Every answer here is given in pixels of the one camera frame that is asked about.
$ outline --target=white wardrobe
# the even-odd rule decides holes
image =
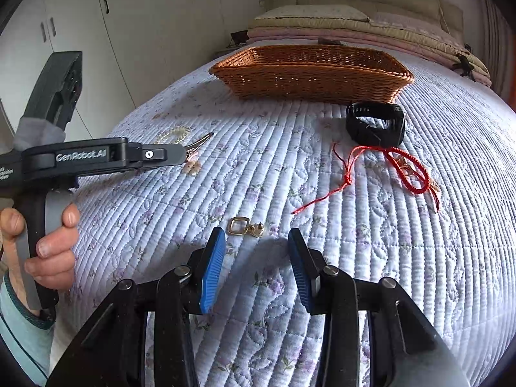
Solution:
[[[102,138],[229,40],[220,0],[23,0],[0,34],[0,100],[16,130],[50,54],[80,50],[66,139]]]

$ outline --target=sleeve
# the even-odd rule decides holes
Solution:
[[[20,302],[4,275],[0,287],[0,335],[20,367],[40,386],[46,384],[54,336],[55,310],[38,318]]]

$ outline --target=blue rubber pad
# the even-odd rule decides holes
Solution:
[[[294,234],[294,231],[299,231],[297,228],[293,228],[288,233],[288,255],[291,259],[293,276],[296,278],[297,284],[297,292],[299,293],[299,298],[301,299],[301,304],[303,304],[306,311],[309,313],[312,310],[313,302],[312,302],[312,285],[310,283],[310,279],[306,274],[303,263],[301,261],[301,256],[299,256],[299,252],[297,249],[298,243],[304,243],[303,237],[299,239]]]
[[[224,230],[220,227],[214,228],[208,243],[209,245],[206,245],[206,248],[211,248],[213,246],[213,252],[202,278],[202,292],[199,306],[203,314],[210,312],[213,304],[215,304],[220,269],[223,266],[225,255]]]

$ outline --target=screw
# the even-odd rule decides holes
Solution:
[[[187,276],[188,274],[190,274],[190,267],[186,265],[178,266],[174,269],[174,273],[177,276]]]
[[[339,274],[339,268],[334,265],[324,266],[322,271],[329,276],[337,276]]]
[[[382,279],[382,285],[385,287],[385,288],[395,288],[396,287],[396,281],[392,278],[383,278]]]
[[[133,282],[130,279],[123,279],[118,283],[118,289],[120,291],[127,291],[133,286]]]

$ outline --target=human hand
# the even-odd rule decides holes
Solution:
[[[79,216],[77,207],[74,204],[69,205],[63,212],[63,226],[40,239],[36,245],[38,256],[31,257],[24,263],[25,271],[44,287],[69,289],[73,284],[75,256],[71,248],[79,240]],[[29,310],[16,253],[16,237],[25,228],[25,219],[15,209],[6,208],[0,215],[0,227],[9,280],[17,297]],[[39,310],[30,311],[39,316]]]

